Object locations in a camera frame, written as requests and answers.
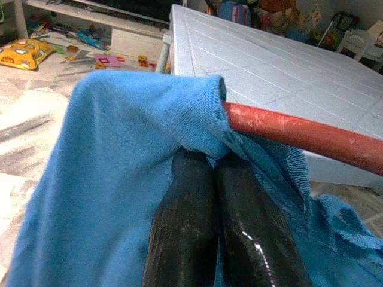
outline red tube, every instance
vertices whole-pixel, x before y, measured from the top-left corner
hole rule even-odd
[[[233,129],[282,142],[383,176],[383,141],[265,109],[224,103]]]

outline blue sweater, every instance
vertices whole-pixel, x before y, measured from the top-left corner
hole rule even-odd
[[[95,72],[83,79],[28,205],[8,287],[141,286],[151,220],[181,146],[213,164],[230,149],[253,164],[314,286],[383,286],[383,240],[351,206],[310,197],[300,150],[234,132],[225,94],[218,76]],[[215,286],[224,286],[219,265]]]

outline yellow pillow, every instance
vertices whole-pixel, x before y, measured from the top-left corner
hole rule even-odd
[[[17,40],[0,48],[0,65],[34,70],[53,51],[47,42]]]

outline floor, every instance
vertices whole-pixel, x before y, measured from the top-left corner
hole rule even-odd
[[[0,66],[0,282],[10,265],[25,205],[60,132],[71,91],[94,65],[82,53],[76,62],[52,54],[38,71]],[[122,68],[147,69],[128,58]],[[313,182],[312,187],[314,196],[334,194],[354,205],[369,228],[383,237],[382,196],[345,185]]]

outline white chair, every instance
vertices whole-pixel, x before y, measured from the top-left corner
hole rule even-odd
[[[375,42],[376,39],[373,39],[367,31],[347,31],[336,52],[340,53],[346,48],[355,53],[354,59],[358,62],[361,58],[376,61],[373,69],[379,71],[383,66],[383,48],[375,46]]]

